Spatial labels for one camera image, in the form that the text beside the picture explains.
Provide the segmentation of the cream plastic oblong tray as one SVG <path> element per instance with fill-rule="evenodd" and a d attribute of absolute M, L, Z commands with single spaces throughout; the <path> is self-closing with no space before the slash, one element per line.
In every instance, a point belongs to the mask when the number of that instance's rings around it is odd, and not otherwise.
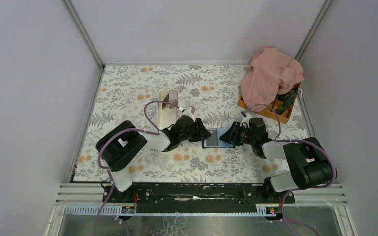
<path fill-rule="evenodd" d="M 174 102 L 178 101 L 178 91 L 174 88 L 161 89 L 158 92 L 158 100 Z M 160 130 L 171 128 L 179 118 L 179 110 L 177 107 L 167 103 L 158 103 L 157 105 L 157 127 Z"/>

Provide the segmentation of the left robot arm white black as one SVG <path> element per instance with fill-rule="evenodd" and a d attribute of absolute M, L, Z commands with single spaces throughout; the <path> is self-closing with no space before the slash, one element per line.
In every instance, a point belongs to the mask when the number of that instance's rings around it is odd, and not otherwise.
<path fill-rule="evenodd" d="M 133 180 L 128 165 L 143 149 L 159 152 L 175 150 L 181 142 L 200 142 L 211 137 L 200 118 L 182 115 L 177 121 L 158 132 L 137 129 L 129 120 L 122 122 L 95 145 L 99 161 L 107 164 L 108 175 L 116 190 L 128 190 Z"/>

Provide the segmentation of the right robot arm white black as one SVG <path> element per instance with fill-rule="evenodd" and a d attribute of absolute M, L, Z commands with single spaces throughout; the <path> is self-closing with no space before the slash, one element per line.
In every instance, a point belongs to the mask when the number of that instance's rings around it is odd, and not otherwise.
<path fill-rule="evenodd" d="M 263 186 L 269 193 L 323 188 L 331 185 L 337 171 L 316 137 L 304 140 L 270 139 L 262 118 L 234 122 L 219 140 L 234 146 L 249 145 L 262 158 L 285 160 L 288 171 L 268 177 Z"/>

